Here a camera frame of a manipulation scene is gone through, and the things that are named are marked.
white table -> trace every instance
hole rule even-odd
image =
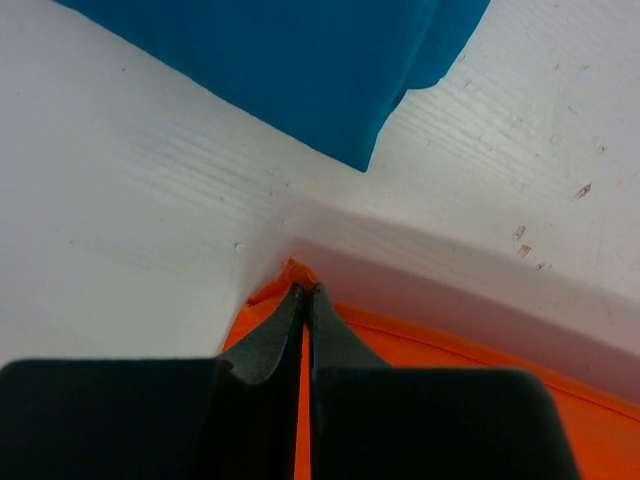
[[[640,400],[640,3],[605,3],[494,0],[360,174],[0,0],[0,365],[212,354],[295,253],[336,299]]]

folded orange cloth corner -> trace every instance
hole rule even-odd
[[[289,260],[282,273],[251,296],[231,327],[227,349],[267,318],[292,283],[317,283],[305,265]],[[553,396],[585,480],[640,480],[640,406],[527,360],[456,337],[348,305],[336,311],[378,355],[395,366],[510,366],[537,375]],[[296,480],[311,478],[309,364],[303,348],[296,450]]]

white painted wood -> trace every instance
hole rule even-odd
[[[635,0],[494,0],[364,175],[0,0],[0,364],[212,354],[297,253],[338,299],[640,400],[639,134]]]

blue fabric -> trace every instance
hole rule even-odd
[[[365,171],[408,88],[446,74],[489,0],[58,0],[228,102]]]

paint chip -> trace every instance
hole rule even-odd
[[[522,245],[520,247],[520,249],[518,250],[518,256],[520,258],[524,258],[527,255],[529,255],[529,252],[531,251],[531,247],[529,245]]]
[[[527,230],[526,225],[520,225],[518,229],[513,233],[513,241],[519,242],[526,230]]]
[[[575,194],[576,200],[584,197],[590,191],[591,191],[591,184],[587,183],[584,187],[578,190],[578,193]]]

